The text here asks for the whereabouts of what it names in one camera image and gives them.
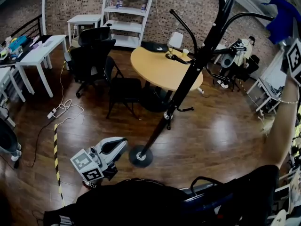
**wooden floor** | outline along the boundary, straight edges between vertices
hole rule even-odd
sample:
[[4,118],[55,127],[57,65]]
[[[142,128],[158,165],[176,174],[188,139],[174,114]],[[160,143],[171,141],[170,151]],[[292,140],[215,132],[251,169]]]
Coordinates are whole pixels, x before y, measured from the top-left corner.
[[[131,67],[130,54],[119,50],[110,53],[126,77],[139,78]],[[36,68],[29,68],[25,71],[35,94],[28,94],[24,89],[26,102],[17,103],[12,108],[15,111],[15,133],[23,146],[19,168],[12,170],[0,158],[0,188],[9,200],[16,225],[36,225],[32,211],[37,213],[61,207],[54,167],[53,128],[55,123],[75,116],[80,109],[71,108],[42,131],[37,160],[31,168],[37,134],[48,123],[48,113],[62,99],[59,83],[63,65],[61,48],[51,54],[51,60],[53,69],[45,69],[44,72],[54,97],[49,98]],[[124,153],[117,162],[118,174],[111,182],[105,183],[114,184],[127,178],[141,177],[182,188],[189,187],[197,176],[227,182],[254,169],[263,146],[264,134],[261,122],[253,113],[250,99],[244,92],[213,87],[212,78],[205,71],[203,75],[201,88],[209,98],[202,97],[197,91],[187,95],[181,107],[194,106],[195,111],[174,113],[172,129],[165,130],[151,148],[153,163],[145,169],[135,168],[129,163],[128,154]],[[126,137],[130,146],[144,145],[162,113],[152,113],[135,105],[135,112],[141,118],[136,120],[121,104],[113,108],[111,118],[107,120],[108,88],[104,83],[99,83],[99,86],[104,87],[102,96],[89,87],[77,99],[75,91],[79,84],[74,82],[67,71],[63,71],[62,82],[65,100],[72,99],[73,103],[85,109],[77,119],[67,120],[58,128],[59,169],[63,195],[69,204],[81,186],[81,177],[70,162],[75,153],[112,136]]]

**brick wall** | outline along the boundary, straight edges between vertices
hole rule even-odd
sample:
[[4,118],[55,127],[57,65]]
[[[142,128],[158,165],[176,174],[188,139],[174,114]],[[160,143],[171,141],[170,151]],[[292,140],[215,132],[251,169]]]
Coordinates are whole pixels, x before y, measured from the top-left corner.
[[[68,34],[67,20],[77,14],[100,14],[103,0],[47,0],[46,1],[46,25],[49,34]],[[146,0],[123,0],[124,6],[140,8]],[[206,38],[212,23],[217,15],[218,0],[157,0],[158,14],[162,30],[167,37],[173,31],[184,34],[183,48],[192,51],[192,42],[189,35],[176,22],[169,13],[171,8],[183,18],[188,26],[195,33],[198,44]],[[16,28],[40,14],[41,0],[8,0],[0,9],[0,26],[3,27],[4,34],[14,31]],[[235,4],[232,14],[244,12],[245,9],[239,4]],[[111,19],[123,21],[141,22],[141,16],[111,13]],[[248,38],[250,35],[256,38],[253,53],[260,59],[259,72],[269,65],[272,58],[278,51],[268,39],[269,32],[256,19],[243,17],[236,20],[225,33],[221,43],[232,43],[237,38]],[[156,42],[166,42],[166,37],[158,24],[156,0],[153,0],[150,14],[145,27],[143,40]]]

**white shelf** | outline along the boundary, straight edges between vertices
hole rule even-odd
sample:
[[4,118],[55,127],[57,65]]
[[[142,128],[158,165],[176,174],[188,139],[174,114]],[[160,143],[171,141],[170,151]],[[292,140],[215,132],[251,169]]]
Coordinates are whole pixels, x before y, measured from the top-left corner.
[[139,38],[125,35],[112,34],[112,39],[116,40],[115,46],[136,48],[138,47]]
[[104,9],[105,12],[113,12],[113,13],[127,13],[127,14],[134,14],[140,16],[146,16],[146,11],[137,9],[137,8],[128,8],[128,7],[121,7],[116,8],[115,6],[106,7]]
[[104,26],[107,26],[107,24],[112,24],[110,28],[115,30],[142,32],[142,24],[115,21],[115,20],[108,20]]

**shelf unit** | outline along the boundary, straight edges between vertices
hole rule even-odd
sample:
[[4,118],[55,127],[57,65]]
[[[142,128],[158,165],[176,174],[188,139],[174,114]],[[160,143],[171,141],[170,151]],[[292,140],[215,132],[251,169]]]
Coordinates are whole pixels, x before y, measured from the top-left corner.
[[[138,37],[134,36],[125,36],[125,35],[116,35],[112,34],[112,38],[116,39],[116,46],[121,47],[128,47],[128,48],[136,48],[141,45],[147,17],[150,12],[151,3],[152,0],[148,0],[146,5],[146,10],[141,10],[137,8],[129,8],[129,7],[121,7],[116,8],[115,6],[109,6],[106,7],[106,1],[103,0],[103,6],[102,6],[102,14],[101,14],[101,22],[100,26],[107,26],[107,24],[112,24],[110,27],[113,30],[121,30],[121,31],[129,31],[129,32],[137,32],[139,33]],[[106,24],[103,24],[103,16],[104,13],[108,13],[107,18],[108,21]],[[116,20],[110,20],[110,13],[125,13],[125,14],[133,14],[143,17],[142,24],[139,23],[133,23],[133,22],[123,22],[123,21],[116,21]]]

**white lamp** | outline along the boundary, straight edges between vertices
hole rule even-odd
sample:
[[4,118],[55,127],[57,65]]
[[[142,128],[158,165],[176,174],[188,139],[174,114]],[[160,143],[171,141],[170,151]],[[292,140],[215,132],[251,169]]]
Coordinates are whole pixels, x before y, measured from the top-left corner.
[[183,40],[183,34],[179,32],[173,32],[169,42],[168,46],[172,48],[169,54],[166,54],[167,58],[171,59],[171,56],[173,55],[174,48],[180,48]]

